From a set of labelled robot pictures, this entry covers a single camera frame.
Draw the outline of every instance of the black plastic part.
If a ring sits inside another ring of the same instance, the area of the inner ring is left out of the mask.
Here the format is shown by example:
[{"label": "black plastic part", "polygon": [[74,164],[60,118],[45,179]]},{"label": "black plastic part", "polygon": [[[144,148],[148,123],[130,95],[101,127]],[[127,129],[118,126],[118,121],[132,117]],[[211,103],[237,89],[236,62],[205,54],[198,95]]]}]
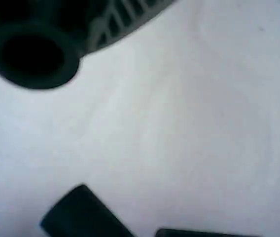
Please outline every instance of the black plastic part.
[{"label": "black plastic part", "polygon": [[250,237],[240,235],[217,234],[197,231],[183,231],[172,229],[160,229],[155,237]]},{"label": "black plastic part", "polygon": [[41,226],[51,237],[133,237],[85,185],[62,198]]},{"label": "black plastic part", "polygon": [[0,0],[0,76],[29,89],[70,81],[80,60],[174,0]]}]

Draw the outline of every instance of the round hole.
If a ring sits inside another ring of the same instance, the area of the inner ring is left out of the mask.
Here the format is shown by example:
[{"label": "round hole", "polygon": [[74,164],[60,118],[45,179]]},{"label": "round hole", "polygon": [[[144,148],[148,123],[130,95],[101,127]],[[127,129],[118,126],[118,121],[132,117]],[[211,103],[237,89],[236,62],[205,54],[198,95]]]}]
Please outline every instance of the round hole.
[{"label": "round hole", "polygon": [[64,63],[63,51],[55,42],[39,35],[9,39],[3,45],[1,58],[9,70],[38,78],[55,73]]}]

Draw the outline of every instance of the dark object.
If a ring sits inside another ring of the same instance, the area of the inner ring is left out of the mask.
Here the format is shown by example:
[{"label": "dark object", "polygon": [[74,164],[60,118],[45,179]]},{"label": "dark object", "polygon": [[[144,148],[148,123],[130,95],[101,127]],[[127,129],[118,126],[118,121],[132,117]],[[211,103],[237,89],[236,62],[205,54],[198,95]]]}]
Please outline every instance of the dark object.
[{"label": "dark object", "polygon": [[170,230],[160,229],[156,237],[250,237],[250,236],[239,236],[239,235],[228,235],[208,232],[197,232],[197,231],[181,231],[181,230]]},{"label": "dark object", "polygon": [[71,80],[80,59],[120,40],[174,0],[0,0],[0,75],[30,89]]},{"label": "dark object", "polygon": [[[133,237],[85,185],[63,197],[44,217],[41,226],[51,237]],[[160,229],[156,237],[245,236]]]}]

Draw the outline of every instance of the white surface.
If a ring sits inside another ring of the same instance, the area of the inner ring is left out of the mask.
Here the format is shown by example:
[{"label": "white surface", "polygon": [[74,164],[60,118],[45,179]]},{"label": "white surface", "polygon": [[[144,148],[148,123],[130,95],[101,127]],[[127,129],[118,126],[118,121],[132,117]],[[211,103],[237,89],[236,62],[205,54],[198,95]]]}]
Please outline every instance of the white surface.
[{"label": "white surface", "polygon": [[140,237],[280,237],[280,0],[180,0],[66,87],[0,79],[0,237],[82,182]]}]

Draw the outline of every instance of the vent slot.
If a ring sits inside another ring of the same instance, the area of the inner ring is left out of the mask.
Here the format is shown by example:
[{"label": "vent slot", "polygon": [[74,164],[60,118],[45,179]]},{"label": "vent slot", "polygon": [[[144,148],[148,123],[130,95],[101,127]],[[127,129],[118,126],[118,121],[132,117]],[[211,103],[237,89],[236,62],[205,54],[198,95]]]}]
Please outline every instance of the vent slot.
[{"label": "vent slot", "polygon": [[107,35],[105,33],[102,33],[101,37],[99,38],[99,41],[97,43],[98,47],[102,47],[107,43]]},{"label": "vent slot", "polygon": [[124,26],[128,27],[132,23],[132,19],[121,0],[116,1],[115,3],[116,10],[120,15],[121,21],[123,22]]},{"label": "vent slot", "polygon": [[129,3],[133,7],[137,16],[142,16],[144,14],[144,10],[138,0],[129,0]]},{"label": "vent slot", "polygon": [[158,0],[145,0],[145,2],[149,7],[153,7],[157,4]]},{"label": "vent slot", "polygon": [[109,29],[112,37],[116,37],[119,34],[119,26],[114,16],[109,19]]}]

